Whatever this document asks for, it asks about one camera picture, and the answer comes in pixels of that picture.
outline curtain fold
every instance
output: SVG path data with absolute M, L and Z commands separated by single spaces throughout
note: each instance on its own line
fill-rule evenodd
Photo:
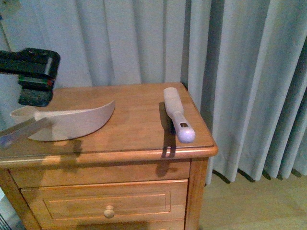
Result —
M 57 51 L 56 87 L 184 81 L 219 146 L 207 184 L 212 169 L 231 182 L 238 169 L 254 180 L 307 174 L 307 1 L 20 3 L 1 21 L 10 48 Z M 5 128 L 19 85 L 0 82 Z
M 216 82 L 212 132 L 219 146 L 209 168 L 231 182 L 238 169 L 259 180 L 271 142 L 283 144 L 273 134 L 307 35 L 306 9 L 305 1 L 224 3 L 220 48 L 212 54 L 208 46 L 217 71 L 206 70 L 205 78 Z

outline wooden nightstand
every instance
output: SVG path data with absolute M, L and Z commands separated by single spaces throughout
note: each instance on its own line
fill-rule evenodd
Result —
M 163 89 L 178 89 L 196 132 L 171 132 Z M 0 186 L 28 230 L 196 230 L 208 157 L 217 146 L 181 83 L 57 89 L 42 110 L 115 100 L 110 120 L 82 138 L 25 139 L 0 152 Z

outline nightstand top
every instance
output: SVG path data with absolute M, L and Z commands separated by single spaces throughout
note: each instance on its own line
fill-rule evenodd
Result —
M 196 132 L 193 143 L 180 143 L 171 133 L 163 89 L 178 89 L 185 117 Z M 82 138 L 41 142 L 24 139 L 0 151 L 0 167 L 99 163 L 209 157 L 217 146 L 188 91 L 181 83 L 64 88 L 42 111 L 92 109 L 115 100 L 110 120 Z

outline floor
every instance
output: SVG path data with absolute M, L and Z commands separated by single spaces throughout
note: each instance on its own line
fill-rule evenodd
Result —
M 307 176 L 230 184 L 217 175 L 205 188 L 199 230 L 307 230 Z

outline drawer panel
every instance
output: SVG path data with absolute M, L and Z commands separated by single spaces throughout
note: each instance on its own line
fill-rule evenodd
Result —
M 21 192 L 42 228 L 183 219 L 187 180 L 26 188 Z M 114 216 L 104 211 L 113 206 Z
M 184 230 L 184 219 L 161 222 L 113 223 L 87 226 L 69 226 L 43 230 Z

